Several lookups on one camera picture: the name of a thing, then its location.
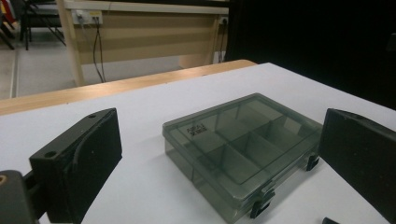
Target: floor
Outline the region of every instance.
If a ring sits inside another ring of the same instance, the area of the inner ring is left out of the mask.
[[[17,37],[11,50],[0,40],[0,99],[75,88],[66,47],[47,28],[35,28],[29,50]],[[88,85],[100,83],[93,64],[83,65]],[[178,57],[104,63],[107,81],[180,69]]]

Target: white table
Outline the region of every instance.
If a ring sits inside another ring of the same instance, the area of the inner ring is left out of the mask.
[[[223,223],[164,154],[162,125],[210,106],[259,92],[323,122],[327,108],[360,114],[396,130],[396,111],[337,91],[270,63],[157,85],[88,101],[0,117],[0,170],[31,170],[28,158],[78,120],[116,107],[123,159],[83,223]],[[276,190],[270,207],[240,223],[388,223],[321,160]],[[47,217],[40,219],[47,223]]]

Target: electrical cord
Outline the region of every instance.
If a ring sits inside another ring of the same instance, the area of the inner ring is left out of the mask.
[[[224,25],[222,35],[221,35],[221,42],[220,42],[220,51],[219,51],[219,63],[223,63],[224,58],[223,58],[223,42],[224,42],[224,36],[225,36],[225,30],[227,29],[227,20],[223,19],[222,24]]]
[[[102,82],[106,82],[105,69],[103,67],[102,37],[100,35],[100,30],[99,30],[99,28],[100,28],[99,18],[93,17],[93,21],[95,22],[95,25],[96,25],[96,36],[95,36],[95,41],[93,43],[93,50],[92,50],[93,51],[93,53],[92,53],[92,55],[93,55],[93,63],[95,65],[96,72],[97,72],[99,78],[101,79],[101,81]],[[98,42],[98,40],[99,40],[99,50],[100,50],[100,60],[101,60],[102,73],[99,71],[99,68],[98,68],[98,65],[97,65],[97,62],[96,62],[96,55],[95,55],[95,53],[96,53],[96,43]]]

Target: power outlet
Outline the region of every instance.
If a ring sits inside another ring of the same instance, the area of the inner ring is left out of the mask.
[[[103,16],[102,11],[100,10],[81,10],[81,9],[73,9],[72,10],[72,18],[74,24],[96,24],[99,21],[99,24],[103,24]]]

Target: translucent gray box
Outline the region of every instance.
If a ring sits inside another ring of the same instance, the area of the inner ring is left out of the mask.
[[[321,128],[255,93],[166,122],[163,136],[168,157],[234,223],[257,216],[296,167],[315,165]]]

